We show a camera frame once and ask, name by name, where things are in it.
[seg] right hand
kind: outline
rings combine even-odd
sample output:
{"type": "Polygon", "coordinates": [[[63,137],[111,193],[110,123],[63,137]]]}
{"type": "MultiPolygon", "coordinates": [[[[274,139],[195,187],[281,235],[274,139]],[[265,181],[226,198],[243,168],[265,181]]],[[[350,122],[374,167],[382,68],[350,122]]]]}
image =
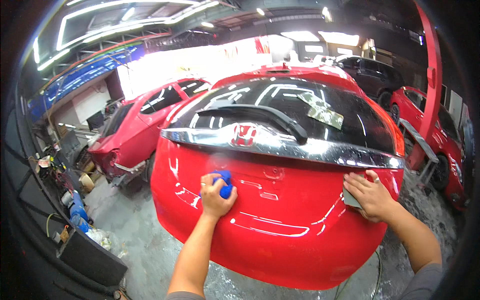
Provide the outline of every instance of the right hand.
{"type": "Polygon", "coordinates": [[[366,173],[374,182],[352,172],[344,175],[343,185],[360,203],[363,209],[357,208],[357,211],[365,219],[375,223],[385,222],[395,212],[397,202],[380,180],[377,180],[377,173],[372,170],[367,170],[366,173]]]}
{"type": "Polygon", "coordinates": [[[237,199],[237,187],[232,188],[228,199],[223,199],[220,196],[220,190],[227,184],[223,179],[218,179],[215,184],[213,184],[213,179],[217,177],[221,177],[221,175],[215,173],[206,174],[200,179],[200,182],[204,183],[200,189],[202,206],[204,207],[203,214],[215,221],[218,221],[220,217],[224,216],[232,208],[237,199]]]}

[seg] black car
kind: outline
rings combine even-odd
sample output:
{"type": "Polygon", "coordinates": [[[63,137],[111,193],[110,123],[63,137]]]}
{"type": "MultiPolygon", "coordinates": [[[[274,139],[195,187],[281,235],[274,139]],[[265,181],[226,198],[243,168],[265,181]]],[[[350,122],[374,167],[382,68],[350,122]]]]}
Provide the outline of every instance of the black car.
{"type": "Polygon", "coordinates": [[[359,87],[384,108],[389,108],[393,91],[404,85],[402,74],[392,66],[377,60],[352,56],[338,61],[359,87]]]}

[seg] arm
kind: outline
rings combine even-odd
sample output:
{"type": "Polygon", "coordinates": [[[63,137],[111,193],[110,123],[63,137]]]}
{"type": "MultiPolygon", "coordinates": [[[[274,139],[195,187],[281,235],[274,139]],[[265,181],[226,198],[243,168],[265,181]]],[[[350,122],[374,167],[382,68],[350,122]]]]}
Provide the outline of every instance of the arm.
{"type": "Polygon", "coordinates": [[[400,203],[392,199],[377,173],[367,170],[370,182],[354,173],[345,174],[345,188],[357,199],[364,218],[372,222],[385,222],[402,241],[414,273],[432,263],[442,264],[442,253],[432,231],[415,218],[400,203]]]}
{"type": "Polygon", "coordinates": [[[202,184],[200,191],[204,211],[180,251],[167,294],[187,291],[204,297],[204,283],[215,225],[237,199],[236,187],[232,189],[228,199],[220,197],[220,190],[226,185],[225,182],[219,179],[212,184],[213,178],[220,176],[207,174],[201,178],[201,183],[205,184],[202,184]]]}

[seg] red hatchback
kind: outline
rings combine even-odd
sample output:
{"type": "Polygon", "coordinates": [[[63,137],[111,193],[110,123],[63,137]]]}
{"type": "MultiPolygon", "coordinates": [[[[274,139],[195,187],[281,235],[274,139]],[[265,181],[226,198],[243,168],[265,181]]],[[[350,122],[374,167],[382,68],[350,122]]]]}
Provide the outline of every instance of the red hatchback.
{"type": "Polygon", "coordinates": [[[155,146],[168,114],[178,103],[189,102],[210,86],[202,79],[187,78],[125,101],[88,148],[95,165],[114,185],[126,184],[140,174],[149,181],[155,146]]]}
{"type": "Polygon", "coordinates": [[[242,73],[180,105],[162,130],[151,181],[158,220],[185,242],[202,212],[200,176],[229,170],[238,198],[216,226],[211,259],[268,283],[328,289],[387,228],[347,208],[343,174],[373,168],[397,199],[403,147],[388,114],[338,67],[242,73]]]}
{"type": "MultiPolygon", "coordinates": [[[[405,119],[417,131],[420,130],[426,101],[427,95],[416,88],[404,86],[396,90],[390,103],[393,120],[405,119]]],[[[466,198],[463,193],[461,143],[455,123],[443,105],[438,110],[432,138],[427,142],[439,159],[432,185],[443,191],[456,209],[464,210],[466,198]]]]}

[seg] blue microfiber cloth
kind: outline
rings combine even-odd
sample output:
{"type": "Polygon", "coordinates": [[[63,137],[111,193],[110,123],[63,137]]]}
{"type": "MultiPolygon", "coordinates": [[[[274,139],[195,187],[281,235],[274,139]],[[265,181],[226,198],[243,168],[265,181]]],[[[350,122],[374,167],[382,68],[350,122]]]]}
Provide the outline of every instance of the blue microfiber cloth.
{"type": "Polygon", "coordinates": [[[219,180],[220,178],[223,179],[223,181],[225,181],[227,186],[224,186],[220,190],[220,197],[222,197],[223,199],[228,199],[230,197],[230,194],[232,193],[232,188],[233,188],[232,182],[230,181],[230,179],[232,178],[232,174],[230,173],[230,171],[227,171],[227,170],[223,170],[223,171],[215,170],[215,171],[211,172],[211,174],[213,174],[213,173],[217,173],[217,174],[222,175],[222,177],[213,178],[213,183],[215,184],[215,182],[217,180],[219,180]]]}

